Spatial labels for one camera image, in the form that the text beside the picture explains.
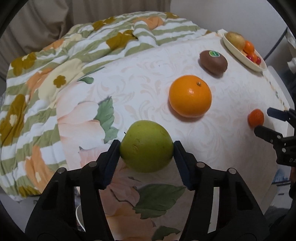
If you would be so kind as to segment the small mandarin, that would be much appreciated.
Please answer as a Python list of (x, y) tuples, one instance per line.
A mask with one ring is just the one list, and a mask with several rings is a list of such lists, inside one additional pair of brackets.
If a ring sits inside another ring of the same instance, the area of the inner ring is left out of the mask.
[(260, 109), (254, 109), (247, 118), (247, 122), (250, 128), (262, 126), (264, 124), (264, 114)]
[(251, 55), (254, 58), (253, 63), (255, 63), (257, 60), (257, 55), (254, 52), (248, 53), (248, 55)]

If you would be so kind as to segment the red cherry tomato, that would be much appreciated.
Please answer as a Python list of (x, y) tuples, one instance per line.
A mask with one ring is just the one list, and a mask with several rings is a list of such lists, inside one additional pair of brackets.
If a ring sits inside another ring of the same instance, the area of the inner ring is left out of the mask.
[(247, 57), (250, 61), (252, 61), (252, 62), (254, 61), (254, 58), (253, 58), (251, 55), (247, 55), (246, 57)]
[(257, 57), (257, 60), (255, 62), (257, 65), (260, 65), (261, 64), (261, 58), (260, 57)]

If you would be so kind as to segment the cream cartoon plate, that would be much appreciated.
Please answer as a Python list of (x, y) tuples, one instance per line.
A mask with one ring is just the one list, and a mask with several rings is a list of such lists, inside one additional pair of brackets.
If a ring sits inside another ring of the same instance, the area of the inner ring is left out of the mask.
[(238, 50), (230, 41), (226, 38), (226, 33), (223, 34), (223, 42), (226, 48), (246, 67), (249, 69), (262, 72), (267, 70), (267, 65), (260, 54), (255, 50), (255, 54), (261, 59), (261, 63), (257, 65), (256, 63), (252, 62), (248, 59), (240, 50)]

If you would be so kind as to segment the large orange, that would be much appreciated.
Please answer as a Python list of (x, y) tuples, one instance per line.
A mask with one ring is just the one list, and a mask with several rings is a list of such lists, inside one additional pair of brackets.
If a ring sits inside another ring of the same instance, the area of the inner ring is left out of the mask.
[(249, 42), (249, 41), (245, 41), (245, 46), (243, 48), (243, 51), (246, 53), (246, 54), (250, 54), (250, 53), (254, 53), (254, 45), (252, 44), (252, 42)]
[(169, 89), (169, 103), (172, 109), (185, 118), (203, 116), (212, 104), (212, 93), (201, 78), (184, 75), (177, 78)]

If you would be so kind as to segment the brown kiwi with sticker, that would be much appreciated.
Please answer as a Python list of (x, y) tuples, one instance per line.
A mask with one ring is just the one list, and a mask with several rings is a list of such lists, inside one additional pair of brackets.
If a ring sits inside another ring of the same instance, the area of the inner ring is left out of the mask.
[(220, 76), (228, 68), (226, 58), (214, 50), (205, 50), (200, 53), (200, 64), (213, 75)]

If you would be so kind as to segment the large russet apple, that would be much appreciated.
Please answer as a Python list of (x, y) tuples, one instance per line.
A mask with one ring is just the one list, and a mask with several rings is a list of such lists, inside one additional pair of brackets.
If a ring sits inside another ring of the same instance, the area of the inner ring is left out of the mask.
[(243, 50), (245, 47), (245, 39), (244, 37), (236, 32), (227, 32), (226, 39), (239, 51)]

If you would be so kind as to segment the striped floral blanket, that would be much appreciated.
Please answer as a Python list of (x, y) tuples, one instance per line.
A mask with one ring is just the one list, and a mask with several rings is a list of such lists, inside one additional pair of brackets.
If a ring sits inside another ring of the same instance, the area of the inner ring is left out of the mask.
[(1, 99), (1, 188), (14, 201), (40, 195), (81, 149), (115, 138), (112, 99), (87, 97), (90, 74), (131, 54), (207, 30), (170, 12), (143, 11), (73, 26), (9, 66)]

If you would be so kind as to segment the floral white tablecloth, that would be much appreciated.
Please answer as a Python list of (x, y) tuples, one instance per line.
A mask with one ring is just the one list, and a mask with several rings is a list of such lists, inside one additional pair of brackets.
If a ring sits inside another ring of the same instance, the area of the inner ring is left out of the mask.
[[(213, 75), (200, 64), (200, 53), (214, 50), (228, 62), (227, 70)], [(171, 109), (171, 84), (184, 75), (204, 80), (212, 93), (210, 109), (200, 118), (184, 118)], [(235, 168), (260, 206), (271, 203), (268, 190), (278, 169), (272, 146), (257, 138), (247, 123), (258, 108), (287, 109), (279, 78), (269, 69), (254, 72), (225, 47), (221, 33), (196, 40), (173, 42), (114, 61), (90, 75), (87, 97), (112, 99), (114, 139), (122, 140), (129, 127), (140, 120), (162, 125), (173, 140), (213, 169)], [(78, 169), (98, 158), (109, 143), (81, 149)], [(135, 172), (119, 161), (112, 182), (100, 191), (106, 219), (117, 240), (172, 240), (185, 226), (194, 197), (181, 181), (177, 166), (154, 173)]]

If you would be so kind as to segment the beige curtain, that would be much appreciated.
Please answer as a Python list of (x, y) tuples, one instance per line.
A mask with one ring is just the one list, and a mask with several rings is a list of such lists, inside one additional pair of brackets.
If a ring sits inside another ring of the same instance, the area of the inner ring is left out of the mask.
[(1, 36), (1, 79), (10, 63), (62, 38), (72, 26), (136, 11), (169, 11), (170, 1), (28, 1)]

